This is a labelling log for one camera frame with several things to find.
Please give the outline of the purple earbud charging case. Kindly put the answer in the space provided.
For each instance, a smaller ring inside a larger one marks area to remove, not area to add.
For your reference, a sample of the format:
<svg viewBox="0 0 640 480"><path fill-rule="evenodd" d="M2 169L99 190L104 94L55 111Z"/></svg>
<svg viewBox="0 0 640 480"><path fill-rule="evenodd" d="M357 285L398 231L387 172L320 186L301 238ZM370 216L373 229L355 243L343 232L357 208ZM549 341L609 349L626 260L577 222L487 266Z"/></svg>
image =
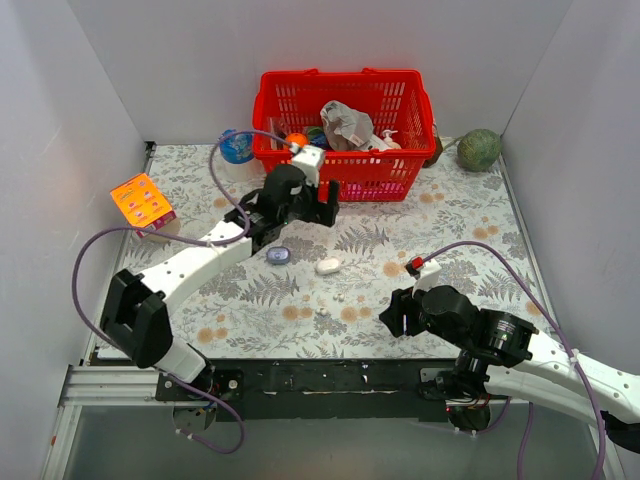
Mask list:
<svg viewBox="0 0 640 480"><path fill-rule="evenodd" d="M266 252L266 261L270 265L286 265L291 261L291 251L284 246L271 247Z"/></svg>

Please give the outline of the white earbud charging case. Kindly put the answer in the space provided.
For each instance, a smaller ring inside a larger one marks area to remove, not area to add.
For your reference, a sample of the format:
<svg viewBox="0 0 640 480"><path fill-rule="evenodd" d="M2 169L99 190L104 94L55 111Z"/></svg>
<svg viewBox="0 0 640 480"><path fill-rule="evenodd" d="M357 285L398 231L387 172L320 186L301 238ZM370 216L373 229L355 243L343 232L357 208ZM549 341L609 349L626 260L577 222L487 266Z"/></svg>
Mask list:
<svg viewBox="0 0 640 480"><path fill-rule="evenodd" d="M336 257L326 257L318 260L315 265L315 272L320 276L337 273L342 268L342 262Z"/></svg>

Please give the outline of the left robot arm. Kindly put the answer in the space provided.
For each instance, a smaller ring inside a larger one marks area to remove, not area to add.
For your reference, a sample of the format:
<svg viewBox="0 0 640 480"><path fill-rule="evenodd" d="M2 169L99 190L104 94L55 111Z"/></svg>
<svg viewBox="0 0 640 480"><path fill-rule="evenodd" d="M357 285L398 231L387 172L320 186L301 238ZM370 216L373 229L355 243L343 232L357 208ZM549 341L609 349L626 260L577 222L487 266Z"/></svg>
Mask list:
<svg viewBox="0 0 640 480"><path fill-rule="evenodd" d="M214 367L173 334L171 314L209 280L277 240L288 223L333 226L339 192L339 183L332 180L322 200L304 170L277 166L263 187L245 195L238 209L226 214L198 245L141 273L118 272L102 311L102 332L137 367L170 374L188 398L205 398L214 384Z"/></svg>

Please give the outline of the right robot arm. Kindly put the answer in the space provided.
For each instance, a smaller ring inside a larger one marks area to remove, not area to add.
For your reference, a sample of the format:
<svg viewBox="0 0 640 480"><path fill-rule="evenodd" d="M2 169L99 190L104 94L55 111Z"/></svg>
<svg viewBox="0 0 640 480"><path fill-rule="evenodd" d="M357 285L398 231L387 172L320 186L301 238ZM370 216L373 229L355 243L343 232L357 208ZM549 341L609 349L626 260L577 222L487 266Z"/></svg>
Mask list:
<svg viewBox="0 0 640 480"><path fill-rule="evenodd" d="M450 286L393 291L379 316L395 337L428 332L459 348L449 371L426 380L432 397L503 395L558 410L591 425L602 421L617 446L639 450L639 378L581 353L532 323L482 309Z"/></svg>

